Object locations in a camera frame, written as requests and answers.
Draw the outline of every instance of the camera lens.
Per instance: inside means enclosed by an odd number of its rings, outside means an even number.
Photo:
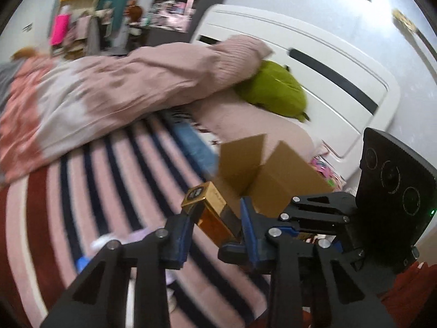
[[[409,187],[404,191],[402,203],[405,212],[410,216],[414,216],[420,208],[420,193],[416,188]]]
[[[366,164],[370,170],[376,169],[376,166],[378,165],[378,158],[373,148],[369,148],[366,151]]]
[[[401,174],[398,167],[390,160],[382,165],[381,169],[381,183],[388,193],[395,193],[399,184],[401,183]]]

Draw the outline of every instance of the gold box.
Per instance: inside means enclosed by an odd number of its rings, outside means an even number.
[[[218,247],[240,240],[241,221],[211,181],[190,189],[182,209]]]

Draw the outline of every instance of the white wall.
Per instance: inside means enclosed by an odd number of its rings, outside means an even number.
[[[437,63],[423,43],[403,35],[392,9],[409,17],[437,49],[437,37],[413,0],[226,0],[301,19],[361,49],[397,79],[401,102],[389,132],[437,167]],[[437,244],[437,216],[427,232]]]
[[[18,49],[33,45],[48,50],[50,18],[55,0],[23,0],[0,35],[0,62],[6,62]],[[31,32],[23,27],[33,24]]]

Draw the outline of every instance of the pink bag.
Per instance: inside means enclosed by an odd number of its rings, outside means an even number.
[[[68,32],[68,23],[70,21],[70,15],[58,15],[55,18],[53,24],[52,38],[50,45],[59,45],[62,43],[65,35]]]

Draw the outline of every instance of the pink pillow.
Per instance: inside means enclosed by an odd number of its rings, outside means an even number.
[[[232,89],[220,91],[186,106],[193,118],[217,134],[223,142],[267,134],[263,160],[279,141],[309,162],[315,152],[310,136],[289,120],[242,100]]]

